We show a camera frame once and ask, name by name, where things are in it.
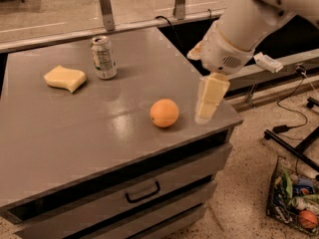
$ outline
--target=floor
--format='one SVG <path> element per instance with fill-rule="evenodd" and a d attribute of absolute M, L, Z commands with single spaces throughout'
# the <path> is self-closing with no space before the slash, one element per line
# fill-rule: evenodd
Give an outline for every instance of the floor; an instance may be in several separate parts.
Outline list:
<path fill-rule="evenodd" d="M 135 0 L 134 10 L 131 8 L 132 11 L 130 11 L 130 8 L 128 9 L 128 6 L 125 6 L 128 4 L 121 4 L 120 0 L 114 1 L 117 1 L 117 19 L 118 23 L 121 24 L 128 18 L 138 20 L 139 17 L 142 17 L 139 15 L 139 10 L 144 11 L 150 4 L 153 4 L 152 8 L 154 10 L 152 9 L 153 11 L 151 10 L 152 12 L 149 15 L 146 13 L 146 17 L 154 13 L 168 12 L 172 7 L 171 2 L 173 0 L 162 0 L 160 3 L 155 2 L 159 0 L 152 0 L 152 2 Z M 200 10 L 200 6 L 209 1 L 193 0 L 193 4 L 196 4 L 196 6 L 189 6 L 188 10 L 190 8 Z M 216 6 L 222 7 L 229 0 L 216 1 Z M 74 10 L 77 27 L 70 23 L 68 12 L 66 14 L 60 13 L 61 8 L 67 10 L 65 6 Z M 65 32 L 72 29 L 99 27 L 101 26 L 101 16 L 98 9 L 97 0 L 26 0 L 25 4 L 20 1 L 0 3 L 0 19 L 5 19 L 0 20 L 0 42 L 53 34 L 54 31 Z M 46 21 L 41 19 L 43 15 L 46 16 Z M 58 24 L 63 22 L 69 22 L 70 24 L 60 24 L 61 26 Z M 307 125 L 292 129 L 286 133 L 287 136 L 298 139 L 304 138 L 318 126 L 319 108 L 307 109 L 305 105 L 308 97 L 319 100 L 318 92 L 311 91 L 293 96 L 282 103 L 308 117 Z M 207 211 L 204 217 L 192 225 L 165 237 L 165 239 L 309 238 L 309 236 L 273 220 L 265 214 L 270 178 L 277 156 L 285 156 L 292 167 L 294 167 L 296 159 L 273 140 L 264 139 L 264 131 L 284 123 L 288 125 L 303 123 L 303 118 L 280 108 L 276 103 L 257 107 L 240 114 L 244 118 L 244 122 L 235 129 L 230 140 L 233 144 L 232 153 L 224 170 L 216 176 L 218 186 L 213 197 L 206 202 Z M 285 139 L 292 145 L 299 142 L 296 139 Z M 319 140 L 315 141 L 305 153 L 319 162 L 316 155 L 318 150 Z M 298 171 L 310 177 L 317 174 L 301 161 L 298 163 Z M 11 228 L 11 224 L 0 218 L 1 239 L 18 238 L 14 235 L 4 235 Z"/>

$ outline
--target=sponge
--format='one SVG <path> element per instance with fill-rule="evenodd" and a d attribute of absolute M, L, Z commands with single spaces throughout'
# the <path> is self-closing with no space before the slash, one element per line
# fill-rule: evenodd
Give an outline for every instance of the sponge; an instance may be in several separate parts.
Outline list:
<path fill-rule="evenodd" d="M 85 73 L 80 70 L 67 69 L 62 66 L 58 66 L 46 74 L 44 79 L 51 87 L 67 89 L 73 93 L 87 80 L 87 77 Z"/>

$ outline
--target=black metal stand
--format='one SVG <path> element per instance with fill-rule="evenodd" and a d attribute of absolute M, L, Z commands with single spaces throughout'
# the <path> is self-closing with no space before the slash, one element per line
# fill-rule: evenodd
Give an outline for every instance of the black metal stand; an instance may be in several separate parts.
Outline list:
<path fill-rule="evenodd" d="M 319 107 L 319 102 L 309 98 L 307 107 L 313 108 L 314 106 Z M 280 138 L 278 135 L 273 133 L 270 130 L 265 131 L 265 139 L 273 139 L 277 143 L 279 143 L 281 146 L 283 146 L 285 149 L 287 149 L 290 153 L 298 157 L 300 160 L 308 164 L 311 168 L 315 169 L 319 172 L 319 164 L 314 162 L 312 159 L 307 157 L 303 154 L 303 152 L 309 147 L 318 137 L 319 137 L 319 126 L 314 129 L 304 140 L 302 140 L 296 147 L 291 146 L 286 141 L 284 141 L 282 138 Z"/>

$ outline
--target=silver can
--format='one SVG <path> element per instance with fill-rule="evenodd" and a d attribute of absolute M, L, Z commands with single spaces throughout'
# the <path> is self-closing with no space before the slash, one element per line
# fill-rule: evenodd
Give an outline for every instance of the silver can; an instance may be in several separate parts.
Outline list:
<path fill-rule="evenodd" d="M 117 74 L 111 40 L 107 36 L 96 36 L 91 41 L 96 74 L 101 79 L 110 79 Z"/>

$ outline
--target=drawer handle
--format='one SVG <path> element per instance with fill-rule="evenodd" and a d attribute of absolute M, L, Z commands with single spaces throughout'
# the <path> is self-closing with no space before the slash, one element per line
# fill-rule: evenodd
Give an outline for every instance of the drawer handle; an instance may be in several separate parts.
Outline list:
<path fill-rule="evenodd" d="M 152 192 L 152 193 L 150 193 L 150 194 L 147 194 L 147 195 L 145 195 L 145 196 L 139 197 L 139 198 L 137 198 L 137 199 L 130 199 L 129 194 L 126 193 L 126 198 L 127 198 L 127 200 L 128 200 L 129 203 L 137 203 L 137 202 L 140 202 L 140 201 L 142 201 L 142 200 L 144 200 L 144 199 L 147 199 L 147 198 L 149 198 L 149 197 L 151 197 L 151 196 L 154 196 L 154 195 L 158 194 L 158 193 L 160 192 L 160 184 L 159 184 L 158 181 L 156 181 L 156 186 L 157 186 L 156 191 L 154 191 L 154 192 Z"/>

